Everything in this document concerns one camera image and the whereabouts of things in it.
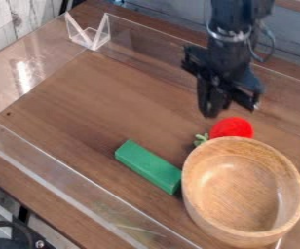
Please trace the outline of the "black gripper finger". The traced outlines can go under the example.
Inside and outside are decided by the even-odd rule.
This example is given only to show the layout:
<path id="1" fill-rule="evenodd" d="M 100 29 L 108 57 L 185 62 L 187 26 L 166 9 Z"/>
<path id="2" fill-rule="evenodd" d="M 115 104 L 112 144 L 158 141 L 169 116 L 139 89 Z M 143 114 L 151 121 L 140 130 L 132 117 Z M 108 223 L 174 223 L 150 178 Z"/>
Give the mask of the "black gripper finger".
<path id="1" fill-rule="evenodd" d="M 198 109 L 206 118 L 215 118 L 219 112 L 227 109 L 231 102 L 229 91 L 230 85 L 218 77 L 197 77 Z"/>
<path id="2" fill-rule="evenodd" d="M 257 92 L 247 93 L 239 88 L 230 91 L 230 99 L 241 107 L 253 112 L 258 108 L 261 94 Z"/>

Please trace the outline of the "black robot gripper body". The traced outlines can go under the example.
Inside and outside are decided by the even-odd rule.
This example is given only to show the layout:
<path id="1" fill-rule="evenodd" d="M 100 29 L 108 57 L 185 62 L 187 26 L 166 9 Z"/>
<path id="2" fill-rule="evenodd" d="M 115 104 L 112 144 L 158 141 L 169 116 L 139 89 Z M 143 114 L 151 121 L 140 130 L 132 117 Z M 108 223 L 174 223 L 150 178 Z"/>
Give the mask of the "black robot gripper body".
<path id="1" fill-rule="evenodd" d="M 226 94 L 235 89 L 247 90 L 254 97 L 265 92 L 265 86 L 250 69 L 251 52 L 247 42 L 211 40 L 209 47 L 183 46 L 181 67 L 197 78 L 197 94 L 211 95 L 211 88 L 219 87 Z"/>

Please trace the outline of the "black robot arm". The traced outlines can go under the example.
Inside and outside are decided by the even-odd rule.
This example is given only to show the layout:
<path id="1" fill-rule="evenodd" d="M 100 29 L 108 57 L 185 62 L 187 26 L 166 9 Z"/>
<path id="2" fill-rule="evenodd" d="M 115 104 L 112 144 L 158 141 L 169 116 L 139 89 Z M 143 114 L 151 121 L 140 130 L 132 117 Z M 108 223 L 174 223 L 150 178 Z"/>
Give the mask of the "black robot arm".
<path id="1" fill-rule="evenodd" d="M 198 109 L 206 118 L 231 103 L 249 111 L 258 105 L 265 85 L 250 63 L 270 59 L 255 54 L 255 47 L 259 36 L 274 38 L 263 23 L 273 6 L 274 0 L 211 0 L 207 46 L 183 47 L 181 67 L 197 79 Z"/>

